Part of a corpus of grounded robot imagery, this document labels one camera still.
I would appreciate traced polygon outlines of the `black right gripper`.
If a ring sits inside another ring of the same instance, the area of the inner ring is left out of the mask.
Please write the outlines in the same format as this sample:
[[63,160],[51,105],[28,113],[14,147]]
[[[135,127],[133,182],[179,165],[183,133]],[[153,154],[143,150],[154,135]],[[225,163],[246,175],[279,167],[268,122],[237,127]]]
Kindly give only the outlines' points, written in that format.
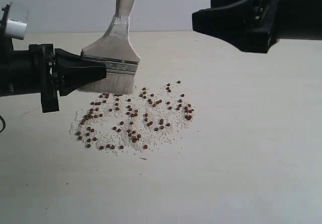
[[210,0],[211,8],[192,14],[193,30],[249,53],[267,53],[279,39],[321,40],[321,0],[240,1]]

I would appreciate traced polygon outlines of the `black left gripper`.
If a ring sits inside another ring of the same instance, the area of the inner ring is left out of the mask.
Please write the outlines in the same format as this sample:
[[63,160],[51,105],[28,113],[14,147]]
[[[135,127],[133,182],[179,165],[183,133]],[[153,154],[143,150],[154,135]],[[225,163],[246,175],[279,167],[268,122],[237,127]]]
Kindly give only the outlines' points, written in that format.
[[39,93],[43,113],[57,112],[60,96],[106,77],[103,62],[82,58],[52,44],[31,44],[1,58],[1,96]]

